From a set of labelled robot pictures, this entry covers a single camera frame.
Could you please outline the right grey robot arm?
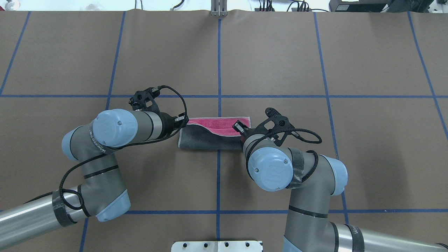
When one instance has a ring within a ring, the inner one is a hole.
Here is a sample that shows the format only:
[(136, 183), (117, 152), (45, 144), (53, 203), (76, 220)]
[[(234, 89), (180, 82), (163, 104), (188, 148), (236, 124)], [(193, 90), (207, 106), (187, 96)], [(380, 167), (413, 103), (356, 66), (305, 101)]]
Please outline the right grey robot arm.
[(283, 117), (266, 129), (249, 128), (241, 121), (233, 125), (240, 133), (246, 169), (251, 179), (266, 191), (290, 190), (283, 252), (446, 252), (443, 243), (405, 239), (350, 224), (328, 220), (332, 196), (342, 194), (348, 182), (345, 165), (338, 159), (282, 147), (278, 134), (292, 134), (303, 141), (306, 129), (289, 125)]

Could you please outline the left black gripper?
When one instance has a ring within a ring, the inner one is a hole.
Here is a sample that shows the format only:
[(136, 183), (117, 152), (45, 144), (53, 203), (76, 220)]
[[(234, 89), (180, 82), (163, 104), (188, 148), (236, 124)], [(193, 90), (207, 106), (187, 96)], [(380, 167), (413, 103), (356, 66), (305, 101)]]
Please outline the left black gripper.
[(183, 113), (178, 116), (170, 116), (167, 113), (160, 113), (160, 119), (162, 122), (161, 138), (170, 136), (173, 131), (184, 128), (189, 122), (188, 115)]

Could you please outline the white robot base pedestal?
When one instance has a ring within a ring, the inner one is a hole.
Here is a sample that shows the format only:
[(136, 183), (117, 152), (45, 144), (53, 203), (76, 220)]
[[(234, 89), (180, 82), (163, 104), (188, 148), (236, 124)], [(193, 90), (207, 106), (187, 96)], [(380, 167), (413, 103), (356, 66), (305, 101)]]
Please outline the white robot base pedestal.
[(263, 252), (262, 241), (179, 241), (171, 247), (171, 252)]

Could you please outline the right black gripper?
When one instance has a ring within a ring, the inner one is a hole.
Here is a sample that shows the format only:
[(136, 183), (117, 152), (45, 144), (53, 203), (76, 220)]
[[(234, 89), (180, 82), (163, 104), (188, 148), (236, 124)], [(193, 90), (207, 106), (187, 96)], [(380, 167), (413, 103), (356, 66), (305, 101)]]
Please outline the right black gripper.
[(248, 128), (242, 121), (236, 121), (232, 128), (240, 134), (240, 143), (244, 144), (249, 138), (259, 139), (267, 134), (267, 129), (264, 127)]

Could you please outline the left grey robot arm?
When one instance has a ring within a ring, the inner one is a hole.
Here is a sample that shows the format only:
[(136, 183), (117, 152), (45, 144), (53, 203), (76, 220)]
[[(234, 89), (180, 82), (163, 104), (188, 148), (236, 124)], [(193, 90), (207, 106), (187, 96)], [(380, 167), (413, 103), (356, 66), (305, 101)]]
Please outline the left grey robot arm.
[(63, 152), (82, 168), (84, 182), (57, 190), (1, 213), (1, 247), (20, 243), (95, 216), (100, 222), (117, 218), (130, 209), (128, 189), (115, 153), (130, 146), (164, 141), (188, 121), (187, 113), (172, 117), (150, 111), (106, 110), (89, 124), (67, 133)]

